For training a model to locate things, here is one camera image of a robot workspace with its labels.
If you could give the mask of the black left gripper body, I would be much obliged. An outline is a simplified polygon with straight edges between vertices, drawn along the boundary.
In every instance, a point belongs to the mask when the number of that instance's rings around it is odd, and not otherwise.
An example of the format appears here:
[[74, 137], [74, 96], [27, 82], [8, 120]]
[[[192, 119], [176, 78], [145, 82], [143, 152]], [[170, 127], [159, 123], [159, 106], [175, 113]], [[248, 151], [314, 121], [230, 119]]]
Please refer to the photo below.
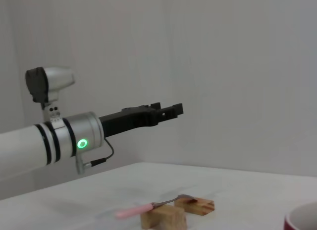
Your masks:
[[149, 105], [124, 108], [120, 112], [99, 117], [104, 138], [117, 135], [139, 127], [158, 125], [157, 112]]

